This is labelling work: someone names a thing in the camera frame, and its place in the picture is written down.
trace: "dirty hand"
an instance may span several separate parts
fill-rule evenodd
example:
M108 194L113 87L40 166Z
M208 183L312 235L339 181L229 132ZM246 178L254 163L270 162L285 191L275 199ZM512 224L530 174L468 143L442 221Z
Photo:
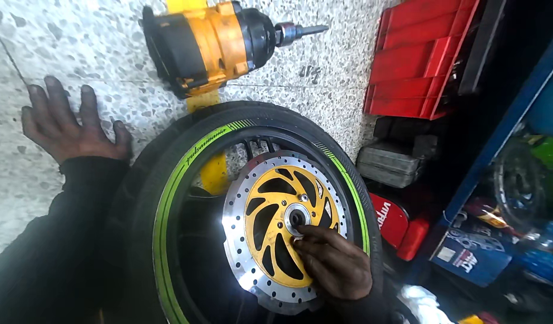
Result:
M368 295L373 278L368 255L335 230L299 226L304 238L293 245L305 269L332 297L356 300Z
M22 107L22 130L25 136L52 155L58 164L79 156L102 156L124 161L130 159L130 133L123 122L115 121L116 144L107 138L100 125L93 88L83 85L80 89L82 125L79 125L60 81L48 76L44 82L48 97L40 86L28 86L32 107Z

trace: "blue shelf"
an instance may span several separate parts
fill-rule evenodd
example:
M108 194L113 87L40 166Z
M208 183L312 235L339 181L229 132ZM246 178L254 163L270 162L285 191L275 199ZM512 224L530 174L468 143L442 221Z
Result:
M544 54L532 70L528 79L520 88L517 96L508 107L503 118L496 126L492 136L480 151L474 160L464 180L456 190L453 198L447 205L443 215L435 224L431 232L424 240L419 254L414 259L407 277L408 283L416 283L418 276L423 273L427 266L427 261L431 258L435 249L438 248L446 230L451 225L462 206L467 202L474 188L482 179L482 174L486 171L492 160L502 149L509 139L512 130L517 126L525 116L532 103L538 97L545 87L548 79L553 75L553 40L546 48Z

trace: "black jacket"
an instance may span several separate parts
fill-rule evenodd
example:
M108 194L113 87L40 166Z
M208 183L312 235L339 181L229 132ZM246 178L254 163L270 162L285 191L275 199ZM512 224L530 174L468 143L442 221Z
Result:
M98 313L98 241L127 163L103 157L66 160L63 192L0 254L0 323L75 323ZM334 302L350 323L383 323L381 296Z

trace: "terrazzo floor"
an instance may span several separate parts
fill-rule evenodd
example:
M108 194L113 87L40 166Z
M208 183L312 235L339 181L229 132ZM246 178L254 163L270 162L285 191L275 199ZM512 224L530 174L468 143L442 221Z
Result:
M209 0L209 5L218 1ZM259 100L295 110L327 131L354 160L374 117L362 104L381 12L400 0L244 0L273 22L330 30L277 48L260 70L230 81L222 101ZM53 159L22 135L25 85L56 76L70 93L91 85L102 126L121 119L135 138L135 155L187 114L157 78L139 18L144 5L166 11L164 0L0 0L0 252L37 216L47 213L63 177ZM308 67L312 71L307 76Z

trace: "red box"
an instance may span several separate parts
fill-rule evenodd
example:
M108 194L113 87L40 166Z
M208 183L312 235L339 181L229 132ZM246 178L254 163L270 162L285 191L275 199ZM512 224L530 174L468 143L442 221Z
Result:
M365 112L437 119L479 0L409 0L382 13Z

